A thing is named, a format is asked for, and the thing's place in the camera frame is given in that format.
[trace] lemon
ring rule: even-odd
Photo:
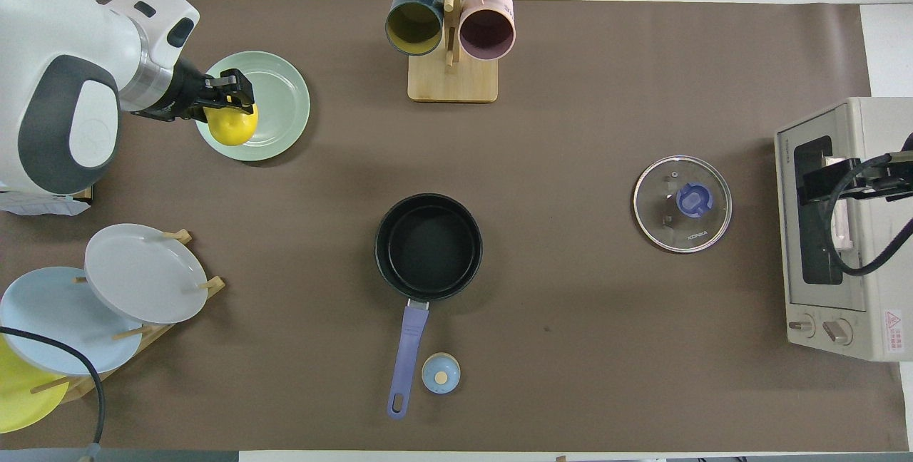
[[[206,122],[209,124],[209,134],[212,134],[219,143],[229,147],[242,145],[250,140],[257,130],[257,120],[260,117],[257,104],[254,104],[254,112],[251,114],[232,108],[203,108],[203,113],[206,114]]]

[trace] cable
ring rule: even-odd
[[[43,335],[20,331],[20,329],[11,329],[9,327],[3,326],[0,326],[0,333],[49,344],[50,346],[68,352],[68,354],[76,357],[80,362],[82,362],[82,364],[86,366],[88,374],[91,375],[92,381],[95,383],[95,392],[98,395],[98,423],[95,424],[95,436],[92,437],[92,443],[94,445],[98,445],[98,443],[101,442],[101,430],[104,429],[105,426],[105,394],[104,391],[101,390],[101,377],[98,377],[98,371],[95,371],[95,366],[92,365],[92,362],[89,361],[85,355],[82,355],[77,349]]]
[[[825,247],[827,248],[827,253],[831,255],[832,260],[835,261],[837,266],[840,267],[842,272],[845,274],[850,274],[853,277],[861,277],[864,274],[872,273],[875,270],[878,270],[884,263],[887,262],[894,254],[897,253],[897,250],[906,243],[907,239],[913,235],[913,218],[907,222],[906,225],[900,232],[897,233],[896,237],[887,244],[887,247],[878,254],[878,257],[875,257],[870,263],[864,265],[863,267],[849,267],[847,263],[842,260],[840,255],[837,253],[837,249],[834,247],[834,238],[831,236],[831,220],[834,217],[834,208],[837,205],[837,201],[840,200],[840,195],[844,191],[847,191],[847,187],[853,182],[855,176],[860,173],[863,173],[865,170],[873,167],[880,166],[891,162],[891,154],[886,153],[878,157],[867,160],[867,162],[860,163],[853,170],[849,170],[847,174],[840,179],[840,182],[834,186],[834,192],[831,192],[831,199],[827,201],[825,205],[825,211],[822,213],[822,219],[824,219],[825,224]]]

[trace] warning label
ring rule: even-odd
[[[900,310],[884,311],[884,333],[887,335],[887,351],[890,354],[902,354],[904,351],[904,325]]]

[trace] black frying pan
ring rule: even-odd
[[[482,234],[459,202],[423,193],[402,200],[384,216],[374,258],[384,280],[409,299],[387,402],[389,416],[402,419],[409,405],[428,302],[459,293],[475,277],[482,261]]]

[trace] purple handle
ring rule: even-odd
[[[422,341],[427,320],[428,309],[415,309],[407,305],[405,312],[402,312],[397,365],[394,367],[394,381],[390,384],[390,400],[387,402],[387,414],[393,419],[403,419],[409,406],[409,391],[412,389],[415,361],[418,359],[418,343]]]

